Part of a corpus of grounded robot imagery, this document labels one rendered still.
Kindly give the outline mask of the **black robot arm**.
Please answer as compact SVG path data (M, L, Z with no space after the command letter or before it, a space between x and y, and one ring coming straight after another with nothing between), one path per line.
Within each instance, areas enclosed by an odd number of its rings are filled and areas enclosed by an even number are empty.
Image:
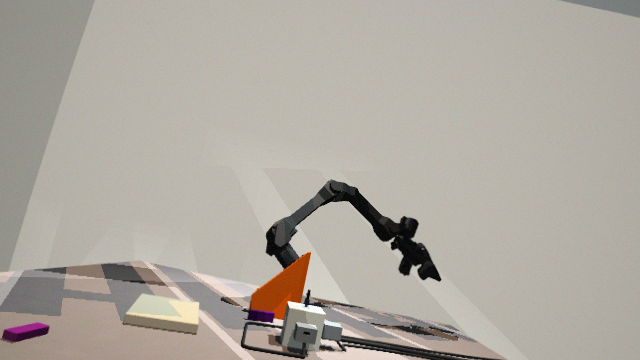
M313 213L320 206L330 202L350 202L372 225L375 234L383 242L391 242L391 250L400 250L404 256L399 272L410 275L416 262L407 260L404 254L408 254L415 246L411 240L415 237L419 222L413 218L402 217L400 223L395 223L390 218L381 215L360 193L356 187L344 182L329 180L306 204L292 215L276 221L266 232L266 253L275 256L285 270L299 258L292 246L288 243L291 237L298 231L295 227ZM397 236L398 235L398 236ZM283 270L283 271L284 271Z

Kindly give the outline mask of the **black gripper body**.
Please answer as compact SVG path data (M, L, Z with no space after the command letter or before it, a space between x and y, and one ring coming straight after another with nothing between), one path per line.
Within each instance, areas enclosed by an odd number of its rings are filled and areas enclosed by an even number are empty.
M414 248L408 253L404 254L407 260L412 260L416 262L415 266L420 265L421 267L417 268L417 273L422 280L425 280L429 277L434 271L436 271L436 267L432 261L426 260L426 254L424 250L426 250L423 243L415 243Z

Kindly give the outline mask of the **purple rectangular bar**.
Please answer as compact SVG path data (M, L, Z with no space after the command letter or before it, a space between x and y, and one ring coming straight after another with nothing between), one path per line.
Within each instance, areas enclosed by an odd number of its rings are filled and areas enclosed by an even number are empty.
M36 322L25 326L5 329L2 338L11 342L18 342L20 340L28 339L31 337L38 337L44 334L48 334L48 332L49 325Z

